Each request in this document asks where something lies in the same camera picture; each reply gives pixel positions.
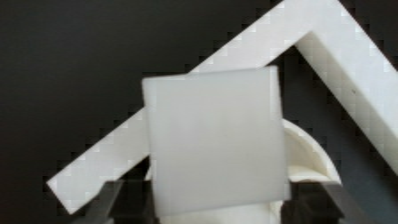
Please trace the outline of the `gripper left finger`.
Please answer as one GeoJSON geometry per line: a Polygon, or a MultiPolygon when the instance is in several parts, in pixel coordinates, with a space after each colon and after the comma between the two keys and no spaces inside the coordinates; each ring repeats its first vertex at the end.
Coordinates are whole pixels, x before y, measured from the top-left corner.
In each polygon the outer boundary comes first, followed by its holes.
{"type": "Polygon", "coordinates": [[[107,182],[86,216],[71,224],[158,224],[151,182],[107,182]]]}

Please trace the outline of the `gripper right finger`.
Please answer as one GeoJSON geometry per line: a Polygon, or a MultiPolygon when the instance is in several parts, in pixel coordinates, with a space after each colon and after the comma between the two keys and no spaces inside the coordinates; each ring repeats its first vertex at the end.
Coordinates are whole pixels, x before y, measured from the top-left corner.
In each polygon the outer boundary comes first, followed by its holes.
{"type": "Polygon", "coordinates": [[[281,224],[363,224],[363,211],[338,182],[292,182],[281,224]]]}

